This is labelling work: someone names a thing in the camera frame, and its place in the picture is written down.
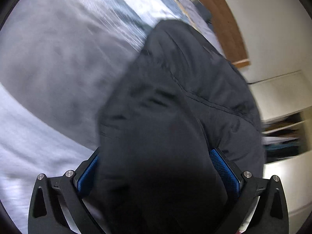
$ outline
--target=beige wall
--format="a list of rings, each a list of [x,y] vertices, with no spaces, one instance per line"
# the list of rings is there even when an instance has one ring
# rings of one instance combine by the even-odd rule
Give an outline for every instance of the beige wall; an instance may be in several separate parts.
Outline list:
[[[251,60],[241,70],[248,82],[303,68],[312,82],[312,20],[298,0],[226,1]]]

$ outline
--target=wooden headboard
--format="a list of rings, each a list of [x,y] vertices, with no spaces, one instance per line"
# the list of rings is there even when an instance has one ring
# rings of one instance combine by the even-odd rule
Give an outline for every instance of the wooden headboard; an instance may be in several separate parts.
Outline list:
[[[243,37],[225,0],[199,0],[212,14],[214,32],[226,58],[237,68],[250,64]]]

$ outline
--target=wooden bed frame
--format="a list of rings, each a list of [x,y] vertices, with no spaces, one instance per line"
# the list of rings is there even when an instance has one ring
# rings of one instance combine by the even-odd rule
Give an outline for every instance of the wooden bed frame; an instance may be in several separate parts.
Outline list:
[[[214,32],[226,58],[237,68],[250,64],[243,37],[225,0],[199,0],[212,14]]]

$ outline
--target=wooden board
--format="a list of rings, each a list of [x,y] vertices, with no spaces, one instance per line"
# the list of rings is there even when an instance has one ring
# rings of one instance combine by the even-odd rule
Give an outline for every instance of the wooden board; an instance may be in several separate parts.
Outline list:
[[[199,0],[212,14],[214,32],[226,58],[237,68],[250,64],[241,32],[225,0]]]

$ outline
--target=black cloth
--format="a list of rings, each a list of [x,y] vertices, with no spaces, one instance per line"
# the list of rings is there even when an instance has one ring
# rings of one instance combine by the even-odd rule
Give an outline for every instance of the black cloth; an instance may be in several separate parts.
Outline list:
[[[191,26],[162,21],[99,115],[92,191],[115,233],[210,233],[227,194],[209,149],[262,176],[245,80]]]

